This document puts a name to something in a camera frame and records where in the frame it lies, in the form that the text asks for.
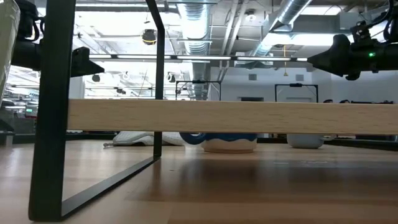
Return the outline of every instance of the ceiling duct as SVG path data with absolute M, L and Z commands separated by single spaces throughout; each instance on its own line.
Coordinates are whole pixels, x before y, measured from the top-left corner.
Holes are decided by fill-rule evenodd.
M 266 56 L 272 48 L 272 45 L 267 45 L 266 35 L 269 31 L 275 28 L 280 28 L 287 26 L 288 29 L 292 28 L 294 20 L 302 13 L 302 11 L 311 3 L 312 0 L 284 0 L 280 4 L 280 8 L 277 11 L 277 17 L 275 19 L 270 19 L 269 16 L 266 18 L 268 24 L 267 30 L 265 31 L 265 36 L 261 43 L 256 46 L 256 48 L 251 52 L 251 56 L 263 57 Z M 246 64 L 253 68 L 257 63 Z
M 192 40 L 185 42 L 185 48 L 189 55 L 207 55 L 209 43 L 201 40 L 207 39 L 209 28 L 209 4 L 178 4 L 178 11 L 182 19 L 182 35 L 184 39 Z M 207 64 L 192 63 L 193 80 L 209 80 L 210 73 Z M 208 85 L 193 85 L 195 98 L 204 100 Z

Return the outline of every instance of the black metal frame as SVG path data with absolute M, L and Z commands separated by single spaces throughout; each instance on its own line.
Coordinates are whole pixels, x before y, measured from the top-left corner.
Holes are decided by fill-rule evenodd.
M 146 2 L 157 27 L 155 98 L 163 100 L 165 29 L 155 0 Z M 75 4 L 76 0 L 47 1 L 29 198 L 29 219 L 32 221 L 62 221 L 138 174 L 162 155 L 162 133 L 156 132 L 153 157 L 62 201 Z
M 201 80 L 194 80 L 194 81 L 175 81 L 175 100 L 177 100 L 177 90 L 178 90 L 178 84 L 179 83 L 192 83 L 192 84 L 205 84 L 205 83 L 218 83 L 220 86 L 220 93 L 218 95 L 219 100 L 221 101 L 221 83 L 222 81 L 201 81 Z
M 275 102 L 278 102 L 278 94 L 277 94 L 277 87 L 278 86 L 290 86 L 290 87 L 303 87 L 303 86 L 314 86 L 316 91 L 317 103 L 319 103 L 318 97 L 318 85 L 309 85 L 309 84 L 301 84 L 301 83 L 291 83 L 291 84 L 275 84 Z

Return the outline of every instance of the ceiling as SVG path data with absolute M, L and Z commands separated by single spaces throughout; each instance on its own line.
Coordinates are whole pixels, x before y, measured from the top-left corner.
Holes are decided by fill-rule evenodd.
M 307 15 L 337 15 L 341 11 L 358 12 L 383 6 L 386 1 L 367 0 L 367 1 L 338 1 L 338 0 L 314 0 L 302 14 Z M 146 45 L 143 43 L 141 35 L 145 29 L 155 29 L 154 22 L 147 7 L 144 11 L 123 11 L 126 4 L 142 4 L 143 1 L 81 1 L 77 0 L 78 9 L 75 13 L 75 30 L 73 36 L 73 48 L 88 47 L 92 54 L 156 54 L 156 45 Z M 45 15 L 45 1 L 35 0 L 39 13 Z M 238 38 L 234 42 L 232 54 L 235 52 L 248 52 L 261 42 L 261 27 L 266 16 L 279 8 L 280 1 L 249 1 L 247 9 L 255 9 L 255 19 L 249 21 L 243 19 L 238 32 Z M 99 10 L 98 7 L 107 7 L 107 10 Z M 219 55 L 224 41 L 226 25 L 232 6 L 232 0 L 219 0 L 217 4 L 212 4 L 210 9 L 210 55 Z M 169 7 L 175 7 L 174 3 L 169 3 Z M 165 53 L 169 55 L 186 54 L 182 30 L 182 20 L 177 13 L 161 12 L 161 17 L 166 29 Z M 234 25 L 236 27 L 238 15 L 235 16 Z M 317 37 L 320 39 L 330 39 L 328 37 Z M 285 44 L 283 48 L 272 48 L 274 56 L 286 57 L 308 57 L 322 52 L 328 48 L 328 44 L 323 46 L 313 46 L 313 43 Z M 84 77 L 87 97 L 92 98 L 150 98 L 154 92 L 152 88 L 155 84 L 155 63 L 148 62 L 98 62 L 105 68 L 106 73 L 100 74 L 101 81 L 94 82 L 91 76 Z M 175 94 L 175 84 L 169 83 L 167 74 L 175 74 L 176 80 L 191 80 L 191 63 L 165 63 L 165 83 L 166 97 L 171 98 Z M 32 86 L 39 85 L 39 72 L 34 72 L 27 68 L 12 67 L 8 85 L 17 85 L 19 88 L 27 86 L 26 89 L 37 91 Z M 126 93 L 118 93 L 113 87 L 125 89 Z M 180 98 L 189 99 L 194 93 L 183 90 Z M 6 97 L 15 98 L 26 95 L 17 91 L 8 91 Z

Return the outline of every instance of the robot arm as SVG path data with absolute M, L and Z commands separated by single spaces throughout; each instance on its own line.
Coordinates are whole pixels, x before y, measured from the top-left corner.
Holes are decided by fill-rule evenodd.
M 384 29 L 386 42 L 380 43 L 370 37 L 369 29 L 382 21 L 388 23 Z M 333 45 L 326 52 L 308 58 L 315 68 L 338 76 L 346 76 L 347 80 L 356 80 L 363 71 L 377 73 L 383 70 L 398 70 L 398 7 L 389 0 L 389 10 L 375 22 L 366 24 L 359 22 L 351 28 L 354 43 L 347 36 L 334 36 Z
M 39 38 L 40 31 L 44 33 L 45 18 L 39 17 L 36 6 L 29 1 L 15 0 L 15 2 L 17 4 L 16 8 L 19 7 L 21 11 L 21 13 L 18 11 L 18 13 L 9 15 L 15 19 L 13 24 L 16 24 L 16 26 L 14 26 L 13 29 L 17 28 L 15 46 L 1 46 L 0 50 L 7 49 L 8 51 L 12 51 L 12 49 L 14 49 L 11 65 L 17 65 L 20 67 L 26 67 L 40 71 L 41 49 L 43 44 L 45 44 L 45 37 L 40 40 L 39 44 L 36 44 L 35 41 Z M 4 4 L 16 5 L 15 2 L 14 0 L 5 0 Z M 40 30 L 35 23 L 38 20 L 40 20 Z M 10 24 L 10 22 L 6 21 L 6 23 L 1 24 L 0 28 L 3 29 L 4 26 L 7 26 L 8 24 Z M 7 29 L 6 27 L 4 31 L 6 35 L 9 32 L 8 30 L 9 28 Z M 35 37 L 33 39 L 28 39 L 32 36 L 33 30 L 35 31 Z M 73 51 L 71 77 L 79 77 L 83 75 L 92 75 L 104 72 L 102 67 L 89 60 L 89 54 L 90 50 L 86 47 L 80 47 L 79 49 Z

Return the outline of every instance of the wooden plank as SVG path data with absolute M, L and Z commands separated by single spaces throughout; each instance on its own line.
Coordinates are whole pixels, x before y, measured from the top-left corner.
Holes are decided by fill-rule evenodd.
M 70 100 L 68 128 L 223 133 L 398 134 L 398 105 Z

